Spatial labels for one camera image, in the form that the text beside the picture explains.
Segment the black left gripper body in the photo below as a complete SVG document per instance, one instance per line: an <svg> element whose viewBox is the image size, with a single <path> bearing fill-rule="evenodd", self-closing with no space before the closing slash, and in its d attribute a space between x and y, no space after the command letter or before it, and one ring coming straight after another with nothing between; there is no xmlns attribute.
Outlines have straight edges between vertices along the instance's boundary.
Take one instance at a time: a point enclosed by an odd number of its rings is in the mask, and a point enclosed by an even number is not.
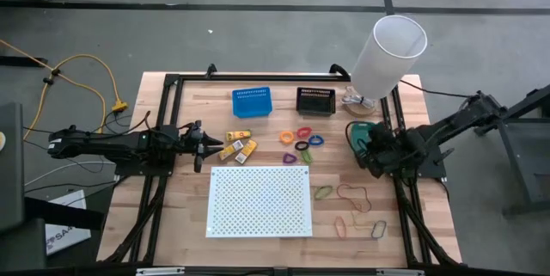
<svg viewBox="0 0 550 276"><path fill-rule="evenodd" d="M203 156L205 147L203 143L204 131L201 129L189 128L180 136L178 154L193 154L195 156Z"/></svg>

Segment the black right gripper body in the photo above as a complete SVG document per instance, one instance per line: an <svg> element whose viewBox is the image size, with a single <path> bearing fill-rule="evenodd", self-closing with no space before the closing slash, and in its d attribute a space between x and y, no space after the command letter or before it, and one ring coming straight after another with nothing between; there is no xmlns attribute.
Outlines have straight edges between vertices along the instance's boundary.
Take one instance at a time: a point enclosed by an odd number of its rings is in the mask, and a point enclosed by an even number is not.
<svg viewBox="0 0 550 276"><path fill-rule="evenodd" d="M372 169L375 164L384 163L389 169L398 168L401 158L404 156L404 151L399 144L399 141L391 131L388 131L385 126L381 126L380 130L376 130L377 149L372 155Z"/></svg>

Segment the yellow rubber band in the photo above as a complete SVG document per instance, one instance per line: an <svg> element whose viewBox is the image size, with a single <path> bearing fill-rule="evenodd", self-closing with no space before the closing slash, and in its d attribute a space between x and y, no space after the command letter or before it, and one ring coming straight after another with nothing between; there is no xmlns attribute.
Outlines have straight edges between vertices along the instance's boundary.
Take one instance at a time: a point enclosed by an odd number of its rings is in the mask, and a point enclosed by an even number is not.
<svg viewBox="0 0 550 276"><path fill-rule="evenodd" d="M374 221L369 219L367 212L352 211L351 222L355 230L367 230L374 225Z"/></svg>

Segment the grey rubber band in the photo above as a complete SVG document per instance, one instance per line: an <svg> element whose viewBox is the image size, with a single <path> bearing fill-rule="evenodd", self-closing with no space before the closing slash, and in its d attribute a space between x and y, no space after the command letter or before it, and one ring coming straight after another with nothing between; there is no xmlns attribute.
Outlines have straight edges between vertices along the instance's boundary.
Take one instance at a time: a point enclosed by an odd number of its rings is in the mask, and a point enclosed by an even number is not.
<svg viewBox="0 0 550 276"><path fill-rule="evenodd" d="M378 240L384 237L387 228L387 222L384 220L378 220L374 223L370 237Z"/></svg>

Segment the orange rubber band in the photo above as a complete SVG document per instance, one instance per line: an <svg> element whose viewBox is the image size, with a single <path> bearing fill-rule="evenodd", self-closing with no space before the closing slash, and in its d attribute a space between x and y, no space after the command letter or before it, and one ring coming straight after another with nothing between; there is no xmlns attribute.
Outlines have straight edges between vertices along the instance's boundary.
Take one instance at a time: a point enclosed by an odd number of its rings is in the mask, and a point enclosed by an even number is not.
<svg viewBox="0 0 550 276"><path fill-rule="evenodd" d="M337 216L333 221L333 227L336 232L336 236L340 240L347 238L347 226L345 220L341 216Z"/></svg>

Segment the teal plastic bin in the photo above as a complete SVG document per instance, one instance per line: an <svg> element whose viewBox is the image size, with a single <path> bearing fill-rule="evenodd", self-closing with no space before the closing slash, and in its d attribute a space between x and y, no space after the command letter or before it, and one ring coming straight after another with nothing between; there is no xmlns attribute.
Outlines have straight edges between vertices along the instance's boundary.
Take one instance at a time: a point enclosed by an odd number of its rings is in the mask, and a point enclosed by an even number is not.
<svg viewBox="0 0 550 276"><path fill-rule="evenodd" d="M367 150L371 156L377 149L376 130L381 129L380 123L352 121L345 129L347 142L358 163L358 152Z"/></svg>

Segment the blue plastic basket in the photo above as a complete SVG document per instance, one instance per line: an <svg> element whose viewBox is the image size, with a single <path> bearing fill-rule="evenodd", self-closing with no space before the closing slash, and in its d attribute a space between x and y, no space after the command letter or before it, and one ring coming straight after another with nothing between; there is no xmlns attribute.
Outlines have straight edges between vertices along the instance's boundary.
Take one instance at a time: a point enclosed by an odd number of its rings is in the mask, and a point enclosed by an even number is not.
<svg viewBox="0 0 550 276"><path fill-rule="evenodd" d="M269 87L235 89L231 95L233 115L238 118L265 117L272 112Z"/></svg>

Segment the white perforated metal shelf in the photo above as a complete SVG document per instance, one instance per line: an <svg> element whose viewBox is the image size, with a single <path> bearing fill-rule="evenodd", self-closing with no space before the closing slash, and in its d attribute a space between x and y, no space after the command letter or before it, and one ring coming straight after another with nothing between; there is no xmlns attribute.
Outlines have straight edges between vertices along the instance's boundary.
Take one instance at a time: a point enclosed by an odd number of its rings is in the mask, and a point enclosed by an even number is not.
<svg viewBox="0 0 550 276"><path fill-rule="evenodd" d="M313 235L307 166L213 167L207 238Z"/></svg>

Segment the black plastic basket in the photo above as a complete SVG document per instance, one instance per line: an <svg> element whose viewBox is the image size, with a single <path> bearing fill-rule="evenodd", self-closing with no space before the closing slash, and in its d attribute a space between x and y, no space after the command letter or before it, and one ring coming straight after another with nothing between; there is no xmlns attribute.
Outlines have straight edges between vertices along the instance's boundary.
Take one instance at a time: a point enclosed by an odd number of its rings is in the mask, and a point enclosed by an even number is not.
<svg viewBox="0 0 550 276"><path fill-rule="evenodd" d="M298 87L296 110L303 115L330 117L336 112L335 90Z"/></svg>

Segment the black metal stand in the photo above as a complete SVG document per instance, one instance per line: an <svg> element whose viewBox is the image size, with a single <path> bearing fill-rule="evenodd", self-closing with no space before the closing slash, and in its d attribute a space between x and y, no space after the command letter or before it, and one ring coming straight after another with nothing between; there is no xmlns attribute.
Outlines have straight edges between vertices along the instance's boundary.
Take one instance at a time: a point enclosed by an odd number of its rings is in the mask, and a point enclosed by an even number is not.
<svg viewBox="0 0 550 276"><path fill-rule="evenodd" d="M475 133L491 130L498 131L523 193L523 202L503 209L503 215L550 212L550 84L527 93Z"/></svg>

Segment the black flat bar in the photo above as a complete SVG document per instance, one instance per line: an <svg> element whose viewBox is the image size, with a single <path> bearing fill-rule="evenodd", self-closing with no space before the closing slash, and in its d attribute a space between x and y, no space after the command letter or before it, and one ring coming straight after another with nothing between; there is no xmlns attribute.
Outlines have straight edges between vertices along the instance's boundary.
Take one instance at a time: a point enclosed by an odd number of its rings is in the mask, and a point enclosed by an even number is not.
<svg viewBox="0 0 550 276"><path fill-rule="evenodd" d="M104 214L101 212L53 204L29 197L24 199L24 203L26 220L41 218L46 224L72 226L86 230L100 230L104 224Z"/></svg>

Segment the white printed cardboard box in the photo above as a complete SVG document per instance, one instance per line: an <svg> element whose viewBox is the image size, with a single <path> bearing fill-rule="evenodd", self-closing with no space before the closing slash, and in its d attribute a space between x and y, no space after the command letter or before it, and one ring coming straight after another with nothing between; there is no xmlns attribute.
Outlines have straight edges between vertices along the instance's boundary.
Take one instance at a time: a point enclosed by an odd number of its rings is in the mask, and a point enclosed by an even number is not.
<svg viewBox="0 0 550 276"><path fill-rule="evenodd" d="M68 205L79 209L86 209L86 200L84 191L79 190L68 193L64 196L50 200L50 203L57 205ZM63 226L56 224L46 224L46 255L52 255L60 250L74 246L80 242L88 240L91 237L90 230L77 229L73 226Z"/></svg>

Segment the black floor strip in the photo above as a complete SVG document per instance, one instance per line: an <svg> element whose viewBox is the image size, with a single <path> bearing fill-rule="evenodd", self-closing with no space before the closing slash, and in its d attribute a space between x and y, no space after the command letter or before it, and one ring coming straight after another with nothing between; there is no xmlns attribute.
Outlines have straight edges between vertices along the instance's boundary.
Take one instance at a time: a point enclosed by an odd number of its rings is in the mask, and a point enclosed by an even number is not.
<svg viewBox="0 0 550 276"><path fill-rule="evenodd" d="M48 60L45 58L37 58L37 60L38 62L27 57L0 56L0 65L44 68L44 64L48 63Z"/></svg>

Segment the black aluminium table frame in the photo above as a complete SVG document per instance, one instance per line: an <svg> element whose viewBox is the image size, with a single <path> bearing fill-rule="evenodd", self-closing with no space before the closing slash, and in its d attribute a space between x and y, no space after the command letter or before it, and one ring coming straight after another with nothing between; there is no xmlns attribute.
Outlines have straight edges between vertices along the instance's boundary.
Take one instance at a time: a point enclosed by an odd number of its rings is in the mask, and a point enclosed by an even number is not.
<svg viewBox="0 0 550 276"><path fill-rule="evenodd" d="M346 84L331 74L222 73L210 80L188 81L180 100L180 123L201 120L205 131L223 138L228 131L250 130L257 149L248 158L251 166L278 166L289 146L279 140L283 131L309 126L325 143L311 152L310 186L330 185L333 192L313 200L311 237L291 238L207 238L207 206L210 172L219 165L217 157L207 158L200 173L193 171L189 156L179 157L168 179L164 197L154 262L157 265L212 267L403 267L406 264L394 182L375 178L358 167L345 140L344 130L351 116L339 109L330 117L302 116L296 111L298 87L334 89L345 93ZM232 91L269 87L272 112L265 117L238 118L233 115ZM372 203L367 212L374 223L387 222L383 238L370 237L372 228L355 230L351 204L340 199L340 184L365 187ZM336 236L333 221L341 216L347 238Z"/></svg>

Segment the silver metal bracket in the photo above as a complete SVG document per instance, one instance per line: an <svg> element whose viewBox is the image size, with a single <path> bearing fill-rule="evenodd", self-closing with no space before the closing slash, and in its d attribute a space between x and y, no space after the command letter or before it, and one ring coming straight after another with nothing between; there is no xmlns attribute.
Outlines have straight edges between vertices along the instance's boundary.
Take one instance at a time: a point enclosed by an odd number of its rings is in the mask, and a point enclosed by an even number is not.
<svg viewBox="0 0 550 276"><path fill-rule="evenodd" d="M184 274L184 267L147 267L139 268L135 276L181 276Z"/></svg>
<svg viewBox="0 0 550 276"><path fill-rule="evenodd" d="M377 269L376 276L425 276L422 270L384 268Z"/></svg>

